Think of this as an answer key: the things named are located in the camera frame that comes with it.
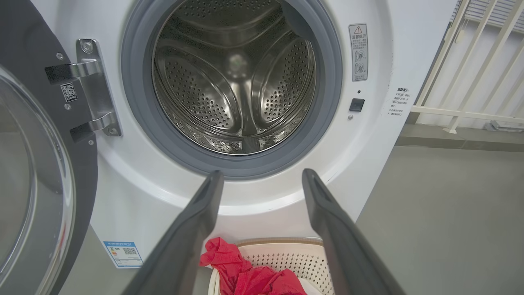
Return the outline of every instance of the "qr code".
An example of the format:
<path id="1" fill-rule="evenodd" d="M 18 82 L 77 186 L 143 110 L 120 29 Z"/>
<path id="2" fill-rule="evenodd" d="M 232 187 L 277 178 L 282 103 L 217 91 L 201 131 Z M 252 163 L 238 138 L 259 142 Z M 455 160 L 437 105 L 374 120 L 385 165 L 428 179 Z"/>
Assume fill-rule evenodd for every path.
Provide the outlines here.
<path id="1" fill-rule="evenodd" d="M 77 92 L 74 90 L 73 83 L 63 84 L 60 85 L 60 87 L 62 88 L 62 93 L 64 94 L 66 102 L 78 99 Z"/>
<path id="2" fill-rule="evenodd" d="M 136 255 L 135 248 L 122 248 L 126 255 Z"/>

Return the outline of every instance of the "warning sticker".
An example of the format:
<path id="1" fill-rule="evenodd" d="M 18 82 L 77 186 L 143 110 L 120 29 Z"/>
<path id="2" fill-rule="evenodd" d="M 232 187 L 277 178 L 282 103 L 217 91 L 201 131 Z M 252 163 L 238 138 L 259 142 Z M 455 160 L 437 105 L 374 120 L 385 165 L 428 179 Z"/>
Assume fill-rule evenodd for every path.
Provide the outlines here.
<path id="1" fill-rule="evenodd" d="M 350 25 L 351 52 L 353 55 L 353 81 L 367 80 L 367 27 Z"/>
<path id="2" fill-rule="evenodd" d="M 411 95 L 408 94 L 408 88 L 399 87 L 393 100 L 390 101 L 388 115 L 402 116 L 404 113 L 409 113 L 409 108 L 413 105 L 410 102 Z"/>

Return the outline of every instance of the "blue label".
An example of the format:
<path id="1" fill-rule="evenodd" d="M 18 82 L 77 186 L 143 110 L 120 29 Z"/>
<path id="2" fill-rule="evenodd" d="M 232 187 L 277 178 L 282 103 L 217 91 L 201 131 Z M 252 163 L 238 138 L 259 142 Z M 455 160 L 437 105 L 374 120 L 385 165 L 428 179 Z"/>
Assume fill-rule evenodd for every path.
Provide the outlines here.
<path id="1" fill-rule="evenodd" d="M 104 245 L 117 268 L 139 268 L 144 264 L 134 242 L 104 241 Z"/>

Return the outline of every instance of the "washing machine door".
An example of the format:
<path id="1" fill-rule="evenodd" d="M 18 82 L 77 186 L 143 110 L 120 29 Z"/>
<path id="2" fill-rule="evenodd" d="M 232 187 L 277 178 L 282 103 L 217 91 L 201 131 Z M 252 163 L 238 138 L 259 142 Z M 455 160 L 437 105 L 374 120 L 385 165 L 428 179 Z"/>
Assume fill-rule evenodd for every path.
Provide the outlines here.
<path id="1" fill-rule="evenodd" d="M 97 184 L 96 138 L 69 63 L 27 0 L 0 2 L 0 294 L 58 294 L 80 250 Z"/>

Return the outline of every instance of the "stainless steel drum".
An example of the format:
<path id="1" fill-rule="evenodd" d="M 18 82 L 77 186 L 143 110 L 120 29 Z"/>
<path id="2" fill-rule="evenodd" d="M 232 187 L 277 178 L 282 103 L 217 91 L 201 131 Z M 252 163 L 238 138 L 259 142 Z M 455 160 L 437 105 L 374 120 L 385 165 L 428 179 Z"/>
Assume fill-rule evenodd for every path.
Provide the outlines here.
<path id="1" fill-rule="evenodd" d="M 253 154 L 285 140 L 315 88 L 311 44 L 275 0 L 188 0 L 156 44 L 155 91 L 172 124 L 198 145 Z"/>

